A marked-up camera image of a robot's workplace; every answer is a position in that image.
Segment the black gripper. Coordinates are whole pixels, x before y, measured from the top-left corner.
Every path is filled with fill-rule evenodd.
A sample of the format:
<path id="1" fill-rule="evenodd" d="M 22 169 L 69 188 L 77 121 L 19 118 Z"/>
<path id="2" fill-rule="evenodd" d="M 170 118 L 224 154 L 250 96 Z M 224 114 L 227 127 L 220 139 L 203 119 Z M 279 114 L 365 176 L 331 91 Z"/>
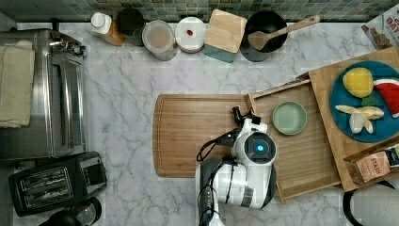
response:
<path id="1" fill-rule="evenodd" d="M 247 114 L 242 115 L 239 106 L 234 106 L 231 110 L 234 121 L 238 126 L 243 126 L 245 123 L 245 119 L 252 119 L 254 117 L 254 114 L 251 110 L 249 110 Z"/>

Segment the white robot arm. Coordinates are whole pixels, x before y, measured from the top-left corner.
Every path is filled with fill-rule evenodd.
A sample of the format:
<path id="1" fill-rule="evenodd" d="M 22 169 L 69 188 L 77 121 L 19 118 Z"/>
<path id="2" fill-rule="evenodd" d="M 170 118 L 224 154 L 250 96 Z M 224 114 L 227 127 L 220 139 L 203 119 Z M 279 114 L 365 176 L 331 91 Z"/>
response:
<path id="1" fill-rule="evenodd" d="M 262 209 L 275 194 L 278 147 L 253 113 L 232 109 L 237 127 L 202 145 L 196 160 L 196 223 L 224 226 L 221 203 Z"/>

